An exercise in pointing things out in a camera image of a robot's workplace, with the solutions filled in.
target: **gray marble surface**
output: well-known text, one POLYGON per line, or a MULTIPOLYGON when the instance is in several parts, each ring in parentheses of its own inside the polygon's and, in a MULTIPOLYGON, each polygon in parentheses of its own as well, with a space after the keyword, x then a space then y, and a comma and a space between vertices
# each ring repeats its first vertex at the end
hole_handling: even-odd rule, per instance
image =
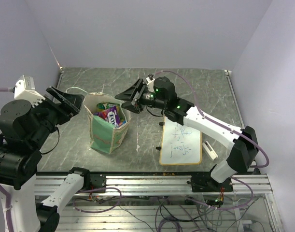
MULTIPOLYGON (((138 78, 145 78, 156 69, 123 68, 64 68, 59 89, 80 87, 87 92, 101 92, 115 96, 126 90, 138 78)), ((208 114, 232 125, 241 126, 228 80, 224 71, 202 69, 171 69, 185 76, 198 95, 201 108, 208 114)), ((166 73, 176 87, 178 96, 194 102, 189 87, 173 74, 166 73)), ((84 94, 78 89, 69 93, 84 94)), ((227 149, 219 142, 203 134, 217 152, 219 158, 210 161, 205 153, 199 165, 161 166, 160 152, 155 149, 160 145, 162 128, 160 118, 153 117, 146 111, 140 115, 132 114, 132 122, 122 145, 111 154, 103 154, 89 147, 89 124, 84 107, 70 122, 59 126, 60 141, 56 149, 43 156, 38 171, 68 171, 72 167, 83 167, 91 171, 104 172, 187 172, 209 171, 215 164, 226 159, 227 149)), ((52 134, 42 147, 42 152, 52 148, 57 142, 57 134, 52 134)))

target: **wire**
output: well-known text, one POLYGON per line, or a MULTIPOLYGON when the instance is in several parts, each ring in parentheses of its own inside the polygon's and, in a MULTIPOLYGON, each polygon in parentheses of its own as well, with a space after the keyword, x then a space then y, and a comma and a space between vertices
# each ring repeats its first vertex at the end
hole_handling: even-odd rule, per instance
POLYGON ((81 197, 78 197, 78 198, 75 198, 75 200, 80 200, 80 201, 85 201, 85 202, 94 202, 93 200, 89 200, 89 199, 86 199, 86 198, 81 198, 81 197))
POLYGON ((249 200, 248 198, 239 198, 236 202, 239 202, 240 200, 249 200))
POLYGON ((212 210, 209 210, 209 209, 204 209, 204 212, 203 212, 203 214, 201 215, 201 211, 200 211, 200 207, 202 206, 202 205, 196 205, 197 206, 197 213, 199 214, 199 217, 201 218, 201 221, 203 222, 203 224, 205 225, 205 227, 206 227, 206 229, 208 229, 208 230, 210 230, 210 231, 217 231, 217 228, 216 228, 216 230, 214 230, 213 228, 211 229, 211 228, 209 228, 208 227, 208 225, 207 225, 207 223, 206 223, 206 221, 208 221, 209 223, 211 223, 212 225, 213 225, 213 223, 210 221, 210 220, 208 220, 208 218, 207 218, 207 214, 209 214, 212 210))
POLYGON ((223 211, 220 211, 220 213, 219 213, 219 215, 218 215, 218 219, 217 219, 217 225, 216 225, 216 231, 217 231, 217 228, 218 228, 218 226, 221 226, 222 224, 223 224, 223 216, 221 216, 221 213, 222 213, 223 211))
POLYGON ((55 129, 56 129, 56 131, 57 131, 57 133, 58 133, 58 140, 57 140, 56 145, 55 145, 51 150, 49 150, 49 151, 47 151, 47 152, 43 152, 43 153, 40 152, 41 155, 49 154, 51 151, 53 151, 53 150, 57 147, 57 145, 58 145, 58 143, 59 143, 60 133, 59 133, 59 129, 58 129, 58 127, 55 127, 55 129))
POLYGON ((191 231, 191 232, 197 232, 197 231, 215 231, 215 230, 213 230, 213 229, 203 229, 203 230, 197 229, 197 230, 194 230, 194 231, 191 231))
POLYGON ((155 228, 156 228, 156 232, 160 232, 160 231, 158 230, 158 228, 157 228, 157 215, 158 215, 158 211, 159 211, 159 209, 161 208, 161 206, 163 205, 164 202, 165 202, 165 201, 163 201, 163 202, 159 205, 159 207, 157 208, 157 211, 156 211, 156 215, 155 215, 155 228))
POLYGON ((11 92, 11 93, 14 93, 14 88, 0 88, 0 92, 11 92))
POLYGON ((114 190, 118 191, 119 195, 120 195, 118 202, 115 205, 113 205, 111 208, 104 209, 104 210, 99 210, 99 211, 81 210, 81 209, 76 207, 75 200, 72 202, 73 208, 75 210, 77 210, 77 211, 80 211, 80 212, 83 212, 83 213, 89 213, 89 214, 98 214, 98 213, 103 213, 103 212, 107 212, 107 211, 109 211, 111 209, 114 209, 116 206, 118 206, 120 204, 120 201, 122 199, 122 192, 118 188, 114 188, 114 187, 96 188, 96 189, 93 189, 93 190, 79 191, 78 193, 98 192, 98 191, 106 190, 106 189, 114 189, 114 190))
POLYGON ((79 88, 79 87, 70 87, 70 88, 68 88, 68 89, 66 89, 66 93, 68 93, 67 91, 69 90, 69 89, 72 89, 72 88, 77 88, 77 89, 79 89, 79 90, 81 90, 81 91, 83 91, 83 92, 85 92, 85 93, 88 93, 86 90, 84 90, 84 89, 82 89, 82 88, 79 88))
POLYGON ((158 227, 158 232, 161 231, 161 228, 163 227, 164 224, 166 224, 167 222, 171 222, 175 228, 176 228, 176 232, 183 232, 182 227, 180 226, 179 222, 176 221, 171 221, 171 220, 166 220, 166 219, 162 219, 159 223, 159 227, 158 227))
POLYGON ((129 214, 131 214, 134 218, 136 218, 137 220, 141 221, 141 222, 144 222, 151 230, 152 232, 154 232, 153 228, 146 222, 146 221, 143 221, 139 218, 137 218, 136 216, 134 216, 130 211, 126 210, 126 209, 123 209, 121 206, 119 206, 122 210, 125 210, 126 212, 128 212, 129 214))
POLYGON ((212 122, 212 123, 214 123, 214 124, 216 124, 216 125, 224 128, 224 129, 226 129, 226 130, 228 130, 228 131, 230 131, 230 132, 232 132, 232 133, 234 133, 234 134, 242 137, 243 139, 247 140, 249 143, 251 143, 254 147, 256 147, 258 150, 260 150, 262 152, 262 154, 264 155, 264 157, 266 159, 266 163, 264 165, 256 165, 256 166, 251 166, 251 167, 253 167, 253 168, 265 168, 265 167, 267 167, 269 165, 269 158, 268 158, 266 152, 257 143, 255 143, 253 140, 251 140, 247 136, 245 136, 245 135, 237 132, 236 130, 231 130, 231 128, 227 127, 226 125, 224 125, 222 123, 219 123, 219 122, 215 121, 214 119, 212 119, 212 118, 204 115, 203 111, 201 110, 201 108, 199 106, 199 103, 198 103, 198 100, 197 100, 197 95, 196 95, 195 90, 192 88, 192 86, 190 85, 190 83, 183 76, 179 75, 178 73, 176 73, 174 71, 170 71, 170 70, 161 70, 161 71, 156 72, 155 75, 158 75, 160 73, 173 73, 173 74, 177 75, 178 77, 180 77, 182 80, 184 80, 186 82, 186 84, 190 87, 190 89, 191 89, 191 91, 192 91, 192 93, 194 95, 195 106, 197 107, 198 112, 200 113, 200 115, 203 118, 205 118, 208 121, 210 121, 210 122, 212 122))
POLYGON ((259 198, 255 199, 249 206, 248 208, 245 210, 245 212, 243 213, 243 215, 240 217, 240 219, 234 221, 231 226, 229 226, 229 228, 225 231, 227 232, 236 222, 239 222, 240 224, 240 221, 242 220, 242 218, 244 217, 244 215, 247 213, 247 211, 249 210, 250 206, 252 206, 259 198))
POLYGON ((191 222, 191 221, 193 221, 193 220, 195 220, 195 219, 197 219, 198 217, 194 217, 194 218, 191 218, 191 220, 184 220, 184 219, 178 219, 178 218, 176 218, 164 205, 163 205, 163 203, 160 205, 160 209, 159 209, 159 211, 160 211, 160 215, 162 216, 162 218, 163 219, 165 219, 165 220, 169 220, 169 221, 180 221, 180 222, 191 222), (168 212, 168 214, 170 214, 170 216, 171 216, 171 218, 168 218, 168 217, 165 217, 165 216, 163 216, 163 214, 162 214, 162 212, 161 212, 161 208, 162 207, 164 207, 164 209, 168 212))
POLYGON ((250 199, 249 199, 246 203, 243 203, 243 204, 240 204, 240 205, 237 205, 237 206, 233 206, 233 207, 227 207, 227 208, 225 208, 225 207, 221 207, 221 208, 218 208, 218 207, 210 206, 210 205, 206 204, 205 202, 200 202, 200 201, 194 200, 194 199, 189 198, 189 197, 186 197, 186 199, 191 200, 191 201, 193 201, 193 202, 195 202, 195 203, 198 203, 198 204, 201 204, 201 205, 205 205, 205 206, 207 206, 207 207, 210 208, 210 209, 217 209, 217 210, 232 210, 232 209, 238 209, 238 208, 242 208, 242 207, 244 207, 244 206, 247 206, 248 203, 250 203, 250 202, 253 200, 253 190, 252 190, 252 188, 251 188, 247 183, 245 183, 245 182, 243 182, 243 181, 241 181, 241 180, 238 180, 238 179, 236 179, 235 177, 231 177, 231 178, 232 178, 233 180, 236 180, 236 181, 238 181, 238 182, 240 182, 240 183, 246 185, 247 188, 249 188, 249 190, 250 190, 250 192, 251 192, 251 196, 250 196, 250 199))
POLYGON ((3 186, 1 186, 0 184, 0 192, 6 196, 6 204, 5 204, 5 208, 6 208, 6 219, 7 219, 7 226, 8 226, 8 230, 9 232, 14 232, 14 228, 13 228, 13 223, 12 223, 12 218, 11 218, 11 195, 9 192, 7 192, 7 190, 5 190, 3 188, 3 186))
POLYGON ((116 199, 119 199, 119 197, 117 197, 117 198, 116 197, 111 197, 111 198, 109 198, 107 200, 103 200, 103 199, 98 200, 98 199, 96 199, 96 202, 98 202, 99 204, 103 204, 103 203, 113 201, 113 200, 116 200, 116 199))
POLYGON ((149 111, 148 108, 149 108, 149 106, 146 107, 146 110, 147 110, 147 112, 150 113, 152 116, 155 116, 155 117, 163 117, 163 110, 161 111, 161 116, 160 116, 160 115, 155 115, 155 114, 153 114, 152 112, 149 111))
POLYGON ((265 232, 265 230, 264 230, 264 226, 263 226, 263 224, 262 224, 260 221, 255 221, 255 220, 253 220, 253 222, 254 222, 254 223, 258 222, 258 223, 262 226, 263 232, 265 232))
POLYGON ((192 221, 194 222, 194 225, 195 225, 196 227, 198 227, 198 229, 200 229, 200 227, 198 226, 198 224, 196 223, 196 221, 190 216, 190 214, 187 212, 187 210, 185 210, 185 208, 182 207, 181 205, 180 205, 180 208, 182 208, 183 211, 185 211, 185 213, 189 216, 190 220, 192 220, 192 221))

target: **metal frame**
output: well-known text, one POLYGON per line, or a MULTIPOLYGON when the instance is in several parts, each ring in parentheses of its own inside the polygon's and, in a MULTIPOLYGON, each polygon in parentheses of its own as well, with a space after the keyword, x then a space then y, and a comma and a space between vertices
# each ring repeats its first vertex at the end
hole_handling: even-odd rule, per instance
MULTIPOLYGON (((65 173, 50 173, 49 175, 45 175, 46 173, 39 173, 37 175, 36 183, 35 183, 35 196, 36 198, 43 198, 51 195, 64 181, 64 179, 67 177, 65 173)), ((192 192, 191 185, 187 184, 187 181, 190 181, 191 175, 114 175, 114 174, 100 174, 104 178, 106 178, 106 187, 116 187, 121 190, 123 196, 128 197, 147 197, 147 196, 170 196, 170 197, 178 197, 178 196, 192 196, 192 197, 199 197, 199 196, 207 196, 207 195, 219 195, 218 192, 192 192)), ((269 218, 271 220, 270 224, 273 227, 274 232, 283 232, 283 225, 281 222, 281 218, 279 215, 279 212, 277 210, 277 206, 275 204, 275 200, 273 197, 273 191, 268 179, 268 176, 266 174, 261 175, 235 175, 235 178, 238 180, 241 180, 247 184, 250 185, 250 187, 253 189, 254 195, 263 195, 265 202, 266 202, 266 208, 269 215, 269 218)), ((232 180, 232 186, 233 191, 232 192, 226 192, 225 194, 227 196, 234 196, 234 199, 236 197, 241 197, 241 195, 245 195, 245 197, 249 197, 250 190, 240 182, 236 180, 232 180)), ((75 197, 84 197, 87 198, 89 196, 88 193, 77 193, 74 195, 75 197)), ((115 190, 108 189, 105 191, 105 193, 93 193, 94 197, 111 197, 111 196, 119 196, 119 193, 115 190)), ((88 210, 100 210, 106 206, 88 206, 88 210)), ((151 206, 132 206, 131 209, 134 210, 134 213, 148 210, 151 206)), ((61 219, 62 225, 59 226, 59 230, 61 232, 69 230, 71 228, 73 231, 76 230, 91 230, 92 227, 96 227, 97 230, 101 228, 105 228, 105 231, 116 231, 116 228, 114 226, 107 224, 108 227, 104 227, 105 225, 102 223, 99 223, 99 220, 107 220, 107 216, 105 215, 99 215, 100 218, 94 217, 95 219, 91 219, 90 214, 85 214, 83 217, 76 217, 76 215, 80 212, 73 211, 72 207, 66 207, 65 212, 62 213, 63 215, 66 215, 67 218, 61 219), (68 218, 68 214, 71 214, 75 218, 68 218)), ((125 216, 127 215, 127 212, 123 212, 122 209, 118 209, 119 213, 125 216)), ((235 210, 235 218, 236 220, 240 219, 240 215, 242 214, 240 210, 235 210)), ((144 220, 150 220, 151 216, 149 215, 141 215, 141 218, 143 217, 144 220)), ((133 228, 130 226, 130 221, 122 223, 122 228, 127 231, 127 228, 129 231, 132 231, 133 228)), ((146 225, 144 223, 139 223, 136 221, 136 223, 132 222, 134 226, 136 226, 136 229, 144 232, 144 231, 150 231, 150 229, 147 229, 146 225)), ((250 220, 242 220, 239 224, 239 232, 243 231, 243 224, 251 224, 252 222, 250 220)))
MULTIPOLYGON (((50 196, 63 183, 66 175, 37 175, 35 196, 50 196)), ((106 187, 116 187, 123 196, 179 196, 179 195, 219 195, 218 192, 192 192, 190 175, 106 175, 106 187)), ((254 194, 271 194, 268 177, 263 175, 234 175, 235 178, 250 185, 254 194)), ((238 181, 232 180, 233 192, 226 195, 250 194, 249 189, 238 181)), ((88 196, 88 193, 77 193, 74 196, 88 196)), ((95 196, 119 196, 115 190, 105 193, 94 193, 95 196)))

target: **purple cable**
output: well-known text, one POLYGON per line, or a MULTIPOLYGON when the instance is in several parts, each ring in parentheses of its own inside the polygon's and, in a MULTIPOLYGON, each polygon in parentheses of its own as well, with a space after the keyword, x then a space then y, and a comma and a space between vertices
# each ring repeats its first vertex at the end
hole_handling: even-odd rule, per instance
POLYGON ((11 93, 14 93, 14 89, 13 88, 0 88, 0 92, 11 92, 11 93))
POLYGON ((242 207, 246 206, 247 204, 249 204, 249 203, 253 200, 253 190, 252 190, 252 188, 251 188, 247 183, 245 183, 245 182, 243 182, 243 181, 241 181, 241 180, 238 180, 238 179, 236 179, 235 177, 231 177, 231 179, 236 180, 236 181, 238 181, 238 182, 240 182, 240 183, 246 185, 247 188, 249 188, 249 190, 250 190, 250 192, 251 192, 251 196, 250 196, 250 199, 249 199, 246 203, 239 204, 239 205, 237 205, 237 206, 233 206, 233 207, 227 207, 227 208, 223 208, 223 207, 221 207, 221 208, 216 208, 216 207, 214 207, 214 206, 210 206, 210 205, 206 204, 205 202, 200 202, 200 201, 197 201, 197 200, 194 200, 194 199, 188 198, 188 197, 186 197, 186 199, 191 200, 191 201, 193 201, 193 202, 195 202, 195 203, 198 203, 198 204, 202 204, 202 205, 204 205, 204 206, 206 206, 206 207, 208 207, 208 208, 210 208, 210 209, 217 209, 217 210, 232 210, 232 209, 242 208, 242 207))
POLYGON ((198 103, 198 100, 197 100, 197 95, 196 95, 195 90, 192 88, 191 84, 190 84, 190 83, 189 83, 189 82, 188 82, 183 76, 181 76, 181 75, 179 75, 178 73, 176 73, 176 72, 174 72, 174 71, 171 71, 171 70, 161 70, 161 71, 156 72, 155 75, 158 75, 158 74, 160 74, 160 73, 173 73, 173 74, 177 75, 178 77, 180 77, 180 78, 181 78, 183 81, 185 81, 186 84, 190 87, 190 89, 191 89, 191 91, 192 91, 192 93, 193 93, 193 95, 194 95, 195 106, 197 107, 197 110, 199 111, 199 113, 201 114, 202 117, 204 117, 204 118, 207 119, 208 121, 210 121, 210 122, 212 122, 212 123, 214 123, 214 124, 216 124, 216 125, 218 125, 218 126, 224 128, 224 129, 226 129, 226 130, 228 130, 228 131, 230 131, 230 132, 232 132, 232 133, 234 133, 234 134, 237 134, 238 136, 240 136, 240 137, 242 137, 243 139, 245 139, 245 140, 247 140, 248 142, 250 142, 255 148, 257 148, 258 150, 260 150, 260 151, 262 152, 262 154, 264 155, 265 159, 267 160, 266 163, 265 163, 264 165, 251 166, 252 168, 265 168, 265 167, 267 167, 267 166, 269 165, 269 158, 268 158, 266 152, 265 152, 265 151, 264 151, 264 150, 263 150, 263 149, 262 149, 257 143, 255 143, 253 140, 251 140, 251 139, 248 138, 247 136, 243 135, 242 133, 239 133, 239 132, 236 131, 236 130, 232 130, 232 131, 231 131, 231 129, 230 129, 229 127, 227 127, 226 125, 223 125, 223 124, 221 124, 221 123, 219 123, 219 122, 217 122, 217 121, 215 121, 215 120, 209 118, 208 116, 205 116, 205 115, 204 115, 203 111, 201 110, 201 108, 200 108, 200 106, 199 106, 199 103, 198 103))
POLYGON ((7 219, 7 225, 8 225, 8 230, 9 232, 14 232, 14 228, 13 228, 13 224, 12 224, 12 218, 11 218, 11 211, 10 211, 10 207, 11 207, 11 195, 10 193, 8 193, 1 185, 0 185, 0 192, 6 196, 6 219, 7 219))
POLYGON ((79 208, 77 208, 75 206, 75 200, 74 200, 72 202, 72 205, 73 205, 74 209, 77 210, 77 211, 80 211, 80 212, 83 212, 83 213, 89 213, 89 214, 98 214, 98 213, 103 213, 103 212, 107 212, 107 211, 109 211, 111 209, 114 209, 116 206, 118 206, 120 204, 120 201, 122 199, 122 192, 118 188, 114 188, 114 187, 96 188, 96 189, 93 189, 93 190, 79 191, 78 193, 97 192, 97 191, 101 191, 101 190, 105 190, 105 189, 114 189, 114 190, 118 191, 119 195, 120 195, 118 202, 115 205, 113 205, 111 208, 100 210, 100 211, 81 210, 81 209, 79 209, 79 208))
POLYGON ((171 222, 173 223, 173 225, 176 228, 176 232, 183 232, 182 227, 180 226, 180 224, 176 221, 170 221, 170 220, 166 220, 166 219, 162 219, 159 223, 159 227, 158 227, 158 232, 161 232, 161 228, 163 227, 164 224, 166 224, 167 222, 171 222))
POLYGON ((158 230, 159 228, 157 228, 157 215, 158 215, 158 211, 159 211, 160 207, 163 205, 164 202, 165 202, 165 201, 163 201, 163 202, 159 205, 159 207, 157 208, 157 211, 156 211, 156 215, 155 215, 155 228, 156 228, 156 232, 160 232, 160 230, 158 230))
POLYGON ((185 213, 189 216, 189 218, 194 222, 195 226, 196 226, 200 231, 202 231, 202 230, 200 229, 199 225, 196 223, 196 221, 195 221, 195 220, 191 217, 191 215, 187 212, 187 210, 186 210, 184 207, 182 207, 181 205, 180 205, 180 208, 182 208, 183 211, 185 211, 185 213))
POLYGON ((197 230, 194 230, 194 231, 191 231, 191 232, 197 232, 197 231, 212 231, 212 230, 209 230, 209 229, 207 229, 207 230, 206 229, 202 229, 202 230, 201 229, 197 229, 197 230))

